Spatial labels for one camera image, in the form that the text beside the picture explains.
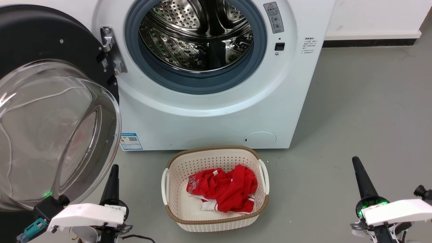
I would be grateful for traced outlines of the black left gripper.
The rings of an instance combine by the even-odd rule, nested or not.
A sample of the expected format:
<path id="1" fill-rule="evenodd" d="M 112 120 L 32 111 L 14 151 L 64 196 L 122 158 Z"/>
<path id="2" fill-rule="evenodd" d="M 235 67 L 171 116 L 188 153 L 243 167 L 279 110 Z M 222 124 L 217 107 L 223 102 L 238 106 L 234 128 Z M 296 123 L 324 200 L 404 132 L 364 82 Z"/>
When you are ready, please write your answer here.
<path id="1" fill-rule="evenodd" d="M 76 235 L 76 237 L 71 237 L 71 239 L 77 240 L 78 243 L 118 243 L 119 239 L 125 239 L 126 234 L 128 234 L 134 226 L 126 224 L 129 208 L 120 200 L 119 194 L 119 166 L 114 164 L 109 173 L 99 205 L 123 211 L 123 223 L 116 227 L 108 227 L 105 223 L 103 223 L 103 225 L 80 225 L 70 227 L 70 231 Z"/>

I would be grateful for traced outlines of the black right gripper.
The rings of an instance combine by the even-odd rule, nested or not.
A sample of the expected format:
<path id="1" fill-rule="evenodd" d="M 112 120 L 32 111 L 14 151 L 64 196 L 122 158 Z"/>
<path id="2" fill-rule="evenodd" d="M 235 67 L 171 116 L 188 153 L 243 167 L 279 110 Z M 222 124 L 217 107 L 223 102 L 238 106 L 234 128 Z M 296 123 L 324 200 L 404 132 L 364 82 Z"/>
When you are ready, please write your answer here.
<path id="1" fill-rule="evenodd" d="M 358 156 L 352 157 L 352 165 L 355 172 L 358 191 L 362 198 L 355 207 L 358 222 L 351 224 L 351 233 L 359 237 L 369 237 L 372 243 L 406 243 L 406 232 L 410 228 L 410 222 L 384 223 L 380 227 L 366 224 L 364 213 L 367 210 L 384 206 L 390 202 L 378 193 L 369 178 Z"/>

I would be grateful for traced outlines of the black round glass washer door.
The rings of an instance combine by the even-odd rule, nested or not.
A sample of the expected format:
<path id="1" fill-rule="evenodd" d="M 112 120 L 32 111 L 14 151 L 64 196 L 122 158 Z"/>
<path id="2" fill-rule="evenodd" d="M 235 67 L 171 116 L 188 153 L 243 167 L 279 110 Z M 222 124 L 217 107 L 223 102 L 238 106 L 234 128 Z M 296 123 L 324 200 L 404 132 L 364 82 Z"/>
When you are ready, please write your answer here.
<path id="1" fill-rule="evenodd" d="M 17 243 L 48 196 L 85 200 L 111 171 L 121 123 L 114 63 L 84 24 L 0 4 L 0 242 Z"/>

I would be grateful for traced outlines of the white front-load washing machine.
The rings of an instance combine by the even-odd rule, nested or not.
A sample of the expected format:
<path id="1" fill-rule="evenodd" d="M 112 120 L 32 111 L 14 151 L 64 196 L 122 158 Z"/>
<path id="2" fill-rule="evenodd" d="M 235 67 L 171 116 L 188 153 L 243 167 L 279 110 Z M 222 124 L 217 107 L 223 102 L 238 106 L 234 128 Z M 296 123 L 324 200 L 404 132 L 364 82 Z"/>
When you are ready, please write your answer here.
<path id="1" fill-rule="evenodd" d="M 253 75 L 223 92 L 193 95 L 148 78 L 132 60 L 125 21 L 136 0 L 34 0 L 79 20 L 100 41 L 111 26 L 128 68 L 117 76 L 122 133 L 136 133 L 143 150 L 244 145 L 258 131 L 276 135 L 269 148 L 289 148 L 336 0 L 253 0 L 265 22 L 267 46 Z M 276 2 L 284 32 L 273 34 L 263 7 Z M 275 51 L 275 43 L 285 43 Z"/>

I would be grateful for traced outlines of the metal door hinge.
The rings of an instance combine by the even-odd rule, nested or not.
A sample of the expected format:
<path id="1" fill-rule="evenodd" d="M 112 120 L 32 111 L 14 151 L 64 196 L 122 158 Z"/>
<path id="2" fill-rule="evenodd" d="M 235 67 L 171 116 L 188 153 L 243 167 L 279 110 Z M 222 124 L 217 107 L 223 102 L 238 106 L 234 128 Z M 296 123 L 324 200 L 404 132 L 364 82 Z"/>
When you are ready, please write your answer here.
<path id="1" fill-rule="evenodd" d="M 126 67 L 125 59 L 123 58 L 113 28 L 111 26 L 102 26 L 100 32 L 102 46 L 113 62 L 115 75 L 127 73 L 128 68 Z"/>

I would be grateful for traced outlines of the blue energy label sticker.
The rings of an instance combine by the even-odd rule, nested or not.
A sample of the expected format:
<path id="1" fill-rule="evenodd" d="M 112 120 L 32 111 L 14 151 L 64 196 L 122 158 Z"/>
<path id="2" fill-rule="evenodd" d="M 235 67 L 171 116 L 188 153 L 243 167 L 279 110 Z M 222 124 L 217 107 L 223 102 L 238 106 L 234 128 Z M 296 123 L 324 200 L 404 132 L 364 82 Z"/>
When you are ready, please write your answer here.
<path id="1" fill-rule="evenodd" d="M 120 145 L 123 151 L 143 151 L 136 133 L 121 133 Z"/>

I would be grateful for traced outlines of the beige plastic laundry basket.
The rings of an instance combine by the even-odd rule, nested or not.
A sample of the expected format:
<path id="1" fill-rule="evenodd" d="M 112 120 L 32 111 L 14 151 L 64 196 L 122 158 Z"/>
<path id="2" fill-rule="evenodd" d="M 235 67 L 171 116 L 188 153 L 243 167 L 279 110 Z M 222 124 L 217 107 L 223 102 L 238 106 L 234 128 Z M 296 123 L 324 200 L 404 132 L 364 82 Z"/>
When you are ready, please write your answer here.
<path id="1" fill-rule="evenodd" d="M 236 165 L 251 169 L 258 180 L 252 212 L 201 211 L 201 199 L 186 192 L 189 176 L 213 168 L 228 172 Z M 255 151 L 245 146 L 205 147 L 179 152 L 168 162 L 161 180 L 162 200 L 167 214 L 182 229 L 194 233 L 228 231 L 251 225 L 268 205 L 269 192 L 265 163 Z"/>

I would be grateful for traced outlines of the round white filter cover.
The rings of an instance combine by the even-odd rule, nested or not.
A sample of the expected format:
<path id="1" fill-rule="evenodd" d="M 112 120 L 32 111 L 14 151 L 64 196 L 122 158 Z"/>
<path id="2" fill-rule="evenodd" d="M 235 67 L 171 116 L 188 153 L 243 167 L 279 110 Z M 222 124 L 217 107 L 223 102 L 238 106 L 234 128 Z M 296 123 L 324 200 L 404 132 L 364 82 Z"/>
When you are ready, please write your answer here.
<path id="1" fill-rule="evenodd" d="M 246 146 L 258 149 L 269 148 L 275 144 L 276 141 L 276 135 L 266 131 L 253 132 L 247 135 L 243 140 Z"/>

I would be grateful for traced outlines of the red sports jersey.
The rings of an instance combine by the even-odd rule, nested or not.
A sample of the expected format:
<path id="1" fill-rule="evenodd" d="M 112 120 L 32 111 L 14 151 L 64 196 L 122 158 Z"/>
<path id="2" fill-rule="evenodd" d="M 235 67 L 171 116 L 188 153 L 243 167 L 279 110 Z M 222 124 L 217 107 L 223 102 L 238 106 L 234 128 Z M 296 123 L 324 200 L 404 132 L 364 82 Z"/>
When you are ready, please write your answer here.
<path id="1" fill-rule="evenodd" d="M 229 172 L 213 168 L 190 175 L 186 192 L 201 200 L 201 211 L 244 215 L 253 211 L 257 188 L 254 172 L 244 165 L 236 165 Z"/>

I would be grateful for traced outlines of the grey warning sticker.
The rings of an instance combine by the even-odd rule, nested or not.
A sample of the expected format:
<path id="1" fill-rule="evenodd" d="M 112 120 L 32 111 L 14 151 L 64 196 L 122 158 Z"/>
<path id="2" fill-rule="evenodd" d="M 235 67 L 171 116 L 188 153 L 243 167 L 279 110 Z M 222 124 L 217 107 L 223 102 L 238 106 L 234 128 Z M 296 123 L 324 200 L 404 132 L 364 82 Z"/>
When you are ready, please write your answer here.
<path id="1" fill-rule="evenodd" d="M 276 2 L 268 2 L 263 4 L 266 14 L 269 18 L 270 26 L 273 34 L 284 32 L 282 16 Z"/>

